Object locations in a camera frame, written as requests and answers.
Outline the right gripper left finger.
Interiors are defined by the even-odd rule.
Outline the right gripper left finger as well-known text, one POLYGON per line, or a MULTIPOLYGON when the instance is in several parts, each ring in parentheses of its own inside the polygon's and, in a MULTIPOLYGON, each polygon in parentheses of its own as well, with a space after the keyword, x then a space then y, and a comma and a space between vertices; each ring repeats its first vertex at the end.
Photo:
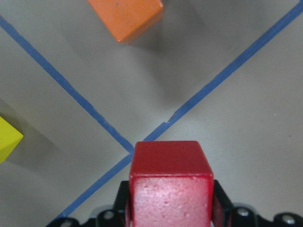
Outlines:
POLYGON ((130 211, 130 190, 129 182, 122 181, 120 183, 116 199, 113 205, 113 210, 118 214, 121 226, 131 226, 131 211, 130 211))

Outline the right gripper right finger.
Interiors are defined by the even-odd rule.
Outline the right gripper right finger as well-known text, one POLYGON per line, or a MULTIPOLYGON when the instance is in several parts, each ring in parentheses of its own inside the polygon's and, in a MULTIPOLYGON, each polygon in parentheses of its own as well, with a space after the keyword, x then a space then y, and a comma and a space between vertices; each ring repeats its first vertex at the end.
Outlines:
POLYGON ((220 185, 218 180, 214 180, 214 192, 212 203, 212 224, 214 227, 231 226, 231 210, 233 204, 220 185))

